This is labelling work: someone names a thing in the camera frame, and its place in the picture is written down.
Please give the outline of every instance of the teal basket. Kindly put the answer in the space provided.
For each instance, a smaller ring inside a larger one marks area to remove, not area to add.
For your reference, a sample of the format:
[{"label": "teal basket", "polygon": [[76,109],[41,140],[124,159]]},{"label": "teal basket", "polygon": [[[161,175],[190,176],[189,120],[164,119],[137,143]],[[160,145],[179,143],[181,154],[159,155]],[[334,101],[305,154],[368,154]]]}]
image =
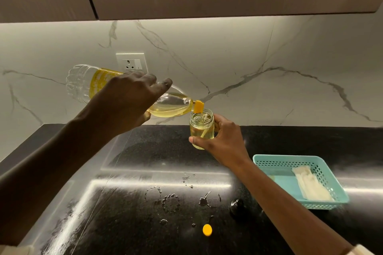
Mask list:
[{"label": "teal basket", "polygon": [[[308,209],[331,210],[350,201],[333,172],[319,156],[256,154],[253,156],[253,161],[266,175]],[[311,172],[330,192],[334,201],[305,199],[291,170],[298,166],[310,166]]]}]

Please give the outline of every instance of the yellow bottle cap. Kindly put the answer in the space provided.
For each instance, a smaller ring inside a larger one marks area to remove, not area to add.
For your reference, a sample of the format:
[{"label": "yellow bottle cap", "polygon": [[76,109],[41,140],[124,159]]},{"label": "yellow bottle cap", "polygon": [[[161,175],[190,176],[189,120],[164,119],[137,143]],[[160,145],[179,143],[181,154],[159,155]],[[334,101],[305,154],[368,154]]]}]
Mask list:
[{"label": "yellow bottle cap", "polygon": [[194,113],[202,113],[203,112],[204,103],[202,101],[197,100],[194,104]]},{"label": "yellow bottle cap", "polygon": [[211,228],[211,226],[209,224],[206,224],[202,228],[202,232],[204,233],[205,236],[209,237],[211,235],[211,233],[213,232],[213,229]]}]

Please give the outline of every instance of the sleeve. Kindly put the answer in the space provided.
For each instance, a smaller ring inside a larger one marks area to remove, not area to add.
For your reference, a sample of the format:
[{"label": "sleeve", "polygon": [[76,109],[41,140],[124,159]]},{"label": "sleeve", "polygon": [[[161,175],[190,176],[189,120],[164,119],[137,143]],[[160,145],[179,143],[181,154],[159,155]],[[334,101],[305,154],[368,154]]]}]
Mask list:
[{"label": "sleeve", "polygon": [[362,245],[357,245],[350,253],[347,255],[374,255],[370,251],[368,251],[365,247]]},{"label": "sleeve", "polygon": [[0,255],[32,255],[33,246],[12,247],[0,245]]}]

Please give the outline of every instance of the electrical outlet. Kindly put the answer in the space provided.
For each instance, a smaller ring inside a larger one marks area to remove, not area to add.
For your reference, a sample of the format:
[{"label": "electrical outlet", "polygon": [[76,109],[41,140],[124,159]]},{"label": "electrical outlet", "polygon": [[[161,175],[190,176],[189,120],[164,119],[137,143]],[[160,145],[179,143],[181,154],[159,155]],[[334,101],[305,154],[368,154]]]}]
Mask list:
[{"label": "electrical outlet", "polygon": [[147,73],[145,54],[116,54],[120,72],[141,70]]}]

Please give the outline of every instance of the plastic bottle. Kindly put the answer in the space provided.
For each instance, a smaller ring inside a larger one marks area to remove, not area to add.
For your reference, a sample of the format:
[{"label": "plastic bottle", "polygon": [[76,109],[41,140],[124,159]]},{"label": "plastic bottle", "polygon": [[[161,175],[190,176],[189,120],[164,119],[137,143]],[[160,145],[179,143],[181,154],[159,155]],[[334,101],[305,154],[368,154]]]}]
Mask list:
[{"label": "plastic bottle", "polygon": [[[90,65],[77,65],[69,71],[67,76],[67,92],[74,99],[88,103],[111,78],[121,74],[121,72]],[[187,97],[177,87],[171,86],[168,92],[162,95],[148,111],[157,117],[175,117],[191,112],[196,102]]]}]

